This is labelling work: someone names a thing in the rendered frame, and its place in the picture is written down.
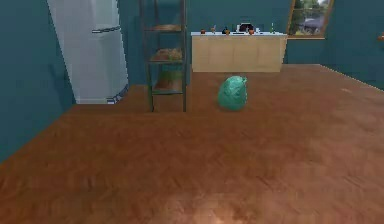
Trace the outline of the dark metal shelf unit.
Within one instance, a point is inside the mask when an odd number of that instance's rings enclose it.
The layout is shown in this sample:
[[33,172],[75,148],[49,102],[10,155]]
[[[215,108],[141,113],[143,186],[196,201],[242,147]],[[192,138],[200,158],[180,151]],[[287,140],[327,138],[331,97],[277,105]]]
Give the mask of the dark metal shelf unit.
[[186,0],[138,0],[149,108],[155,96],[182,96],[186,111]]

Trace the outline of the pale wooden counter cupboard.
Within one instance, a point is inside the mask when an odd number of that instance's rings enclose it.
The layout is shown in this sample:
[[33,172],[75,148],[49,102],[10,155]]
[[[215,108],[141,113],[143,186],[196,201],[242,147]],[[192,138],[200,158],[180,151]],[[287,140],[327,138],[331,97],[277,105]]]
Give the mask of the pale wooden counter cupboard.
[[287,44],[283,33],[191,33],[194,72],[279,72]]

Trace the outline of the white fridge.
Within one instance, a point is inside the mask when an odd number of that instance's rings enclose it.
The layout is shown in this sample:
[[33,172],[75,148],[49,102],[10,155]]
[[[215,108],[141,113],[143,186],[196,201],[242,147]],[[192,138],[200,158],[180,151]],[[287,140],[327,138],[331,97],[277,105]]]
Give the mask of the white fridge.
[[115,104],[129,88],[117,0],[47,0],[78,104]]

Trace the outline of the wooden framed window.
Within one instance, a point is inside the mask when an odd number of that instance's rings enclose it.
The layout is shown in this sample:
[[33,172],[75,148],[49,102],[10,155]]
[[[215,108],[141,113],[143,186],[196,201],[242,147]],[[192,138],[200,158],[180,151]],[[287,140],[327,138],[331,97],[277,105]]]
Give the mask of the wooden framed window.
[[289,39],[324,39],[334,0],[292,0],[286,33]]

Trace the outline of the green rubbish bag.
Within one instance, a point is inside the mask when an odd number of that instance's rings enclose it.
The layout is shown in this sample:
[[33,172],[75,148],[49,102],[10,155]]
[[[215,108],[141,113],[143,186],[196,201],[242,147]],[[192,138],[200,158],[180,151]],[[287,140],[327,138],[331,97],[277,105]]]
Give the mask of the green rubbish bag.
[[230,76],[218,91],[218,104],[228,110],[241,110],[247,103],[247,78],[244,76]]

